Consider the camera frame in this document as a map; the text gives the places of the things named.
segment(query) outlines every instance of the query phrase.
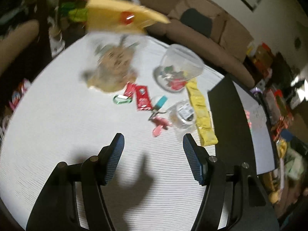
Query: clear plastic cup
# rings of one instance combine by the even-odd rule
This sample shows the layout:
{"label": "clear plastic cup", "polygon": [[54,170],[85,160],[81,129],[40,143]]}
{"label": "clear plastic cup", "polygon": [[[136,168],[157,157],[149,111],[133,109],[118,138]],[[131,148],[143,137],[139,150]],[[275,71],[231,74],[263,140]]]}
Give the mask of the clear plastic cup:
{"label": "clear plastic cup", "polygon": [[186,82],[202,74],[204,62],[190,49],[178,44],[172,44],[155,70],[157,83],[165,90],[180,92]]}

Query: cardboard box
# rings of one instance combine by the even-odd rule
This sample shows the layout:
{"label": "cardboard box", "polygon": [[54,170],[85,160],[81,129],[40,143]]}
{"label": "cardboard box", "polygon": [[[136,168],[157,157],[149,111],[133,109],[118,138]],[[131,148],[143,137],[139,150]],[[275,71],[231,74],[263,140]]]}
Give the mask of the cardboard box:
{"label": "cardboard box", "polygon": [[273,63],[273,58],[271,57],[270,53],[267,50],[265,50],[265,48],[263,48],[261,45],[257,48],[255,57],[266,68],[270,68]]}

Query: metal bolt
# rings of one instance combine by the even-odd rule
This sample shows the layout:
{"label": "metal bolt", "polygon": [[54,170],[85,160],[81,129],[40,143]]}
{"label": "metal bolt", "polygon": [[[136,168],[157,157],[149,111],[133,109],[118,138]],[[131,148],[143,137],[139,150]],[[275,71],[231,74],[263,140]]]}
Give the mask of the metal bolt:
{"label": "metal bolt", "polygon": [[217,157],[216,156],[210,156],[208,158],[211,162],[217,162]]}
{"label": "metal bolt", "polygon": [[249,164],[248,164],[247,162],[243,162],[243,163],[242,163],[242,167],[243,167],[243,168],[249,168]]}
{"label": "metal bolt", "polygon": [[58,168],[64,168],[66,165],[67,165],[66,162],[62,161],[62,162],[59,162],[57,166]]}
{"label": "metal bolt", "polygon": [[98,161],[98,156],[92,156],[92,157],[90,157],[90,161],[91,161],[91,162],[96,162],[96,161]]}

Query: yellow packet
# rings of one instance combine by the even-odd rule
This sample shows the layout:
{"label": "yellow packet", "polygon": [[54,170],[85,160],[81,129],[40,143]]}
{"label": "yellow packet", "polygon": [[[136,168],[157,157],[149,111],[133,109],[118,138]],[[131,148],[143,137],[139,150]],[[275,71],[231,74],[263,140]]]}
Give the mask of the yellow packet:
{"label": "yellow packet", "polygon": [[217,137],[212,129],[210,114],[205,105],[205,99],[197,88],[197,80],[194,78],[186,84],[190,103],[195,110],[196,126],[200,136],[201,146],[215,145]]}
{"label": "yellow packet", "polygon": [[196,125],[198,128],[212,129],[211,119],[208,117],[197,118]]}
{"label": "yellow packet", "polygon": [[201,146],[215,145],[218,143],[217,137],[212,129],[198,128]]}

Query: green carabiner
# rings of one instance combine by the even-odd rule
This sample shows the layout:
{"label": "green carabiner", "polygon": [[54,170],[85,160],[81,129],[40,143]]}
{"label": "green carabiner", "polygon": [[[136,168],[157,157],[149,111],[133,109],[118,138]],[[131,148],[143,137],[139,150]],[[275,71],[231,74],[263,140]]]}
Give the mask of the green carabiner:
{"label": "green carabiner", "polygon": [[133,101],[132,97],[128,97],[124,95],[115,95],[113,97],[113,102],[115,104],[131,103],[132,101]]}

